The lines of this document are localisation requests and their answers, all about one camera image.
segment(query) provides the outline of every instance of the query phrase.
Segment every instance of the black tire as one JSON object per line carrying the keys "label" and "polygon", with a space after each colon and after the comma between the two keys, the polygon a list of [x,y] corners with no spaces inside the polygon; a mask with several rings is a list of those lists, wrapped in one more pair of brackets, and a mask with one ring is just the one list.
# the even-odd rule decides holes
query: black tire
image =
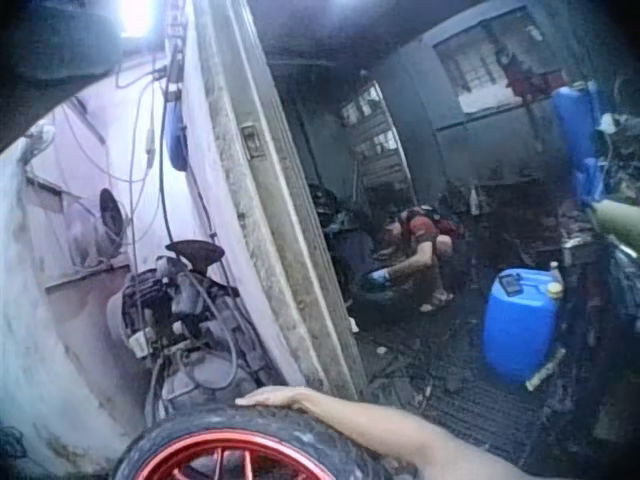
{"label": "black tire", "polygon": [[113,480],[133,480],[174,441],[217,429],[252,431],[276,438],[320,463],[337,480],[390,479],[372,455],[323,423],[286,409],[216,406],[177,415],[142,433],[122,455]]}

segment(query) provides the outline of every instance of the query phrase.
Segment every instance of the light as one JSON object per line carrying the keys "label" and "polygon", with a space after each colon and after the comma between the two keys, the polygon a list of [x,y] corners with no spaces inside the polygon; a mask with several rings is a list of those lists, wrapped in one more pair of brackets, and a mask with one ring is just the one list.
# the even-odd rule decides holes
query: light
{"label": "light", "polygon": [[144,37],[153,25],[153,0],[120,0],[123,37]]}

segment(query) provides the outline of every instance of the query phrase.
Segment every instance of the red wheel rim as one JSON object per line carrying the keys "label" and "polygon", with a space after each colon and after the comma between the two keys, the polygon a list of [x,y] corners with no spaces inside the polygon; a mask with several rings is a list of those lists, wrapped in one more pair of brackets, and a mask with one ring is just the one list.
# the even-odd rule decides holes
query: red wheel rim
{"label": "red wheel rim", "polygon": [[223,480],[220,459],[231,450],[243,453],[245,480],[254,480],[258,458],[287,467],[295,480],[335,480],[316,460],[299,450],[273,437],[244,430],[212,430],[176,440],[151,458],[136,480],[186,480],[183,469],[205,457],[217,458],[212,480]]}

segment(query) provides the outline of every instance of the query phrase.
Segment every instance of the person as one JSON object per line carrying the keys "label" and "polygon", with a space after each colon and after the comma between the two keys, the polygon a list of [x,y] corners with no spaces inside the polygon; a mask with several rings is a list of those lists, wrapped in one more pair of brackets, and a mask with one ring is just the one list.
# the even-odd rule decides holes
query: person
{"label": "person", "polygon": [[388,247],[381,252],[382,256],[400,254],[402,257],[366,277],[368,283],[385,287],[422,275],[431,289],[430,299],[420,307],[423,313],[433,312],[453,299],[444,288],[439,262],[452,255],[453,241],[447,234],[450,232],[441,231],[427,212],[426,206],[407,209],[385,227]]}
{"label": "person", "polygon": [[363,447],[414,465],[429,480],[535,478],[444,428],[390,407],[340,400],[304,387],[264,387],[236,404],[303,410]]}

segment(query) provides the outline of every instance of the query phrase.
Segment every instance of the blue barrel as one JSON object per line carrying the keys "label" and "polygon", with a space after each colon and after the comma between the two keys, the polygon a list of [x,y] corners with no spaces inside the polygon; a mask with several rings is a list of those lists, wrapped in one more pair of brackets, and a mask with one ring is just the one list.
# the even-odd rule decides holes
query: blue barrel
{"label": "blue barrel", "polygon": [[558,301],[549,272],[512,269],[493,284],[484,324],[484,354],[504,378],[525,382],[543,365],[555,330]]}
{"label": "blue barrel", "polygon": [[553,92],[552,99],[572,167],[582,171],[584,160],[597,157],[593,132],[602,116],[598,88],[594,82],[583,89],[562,87]]}

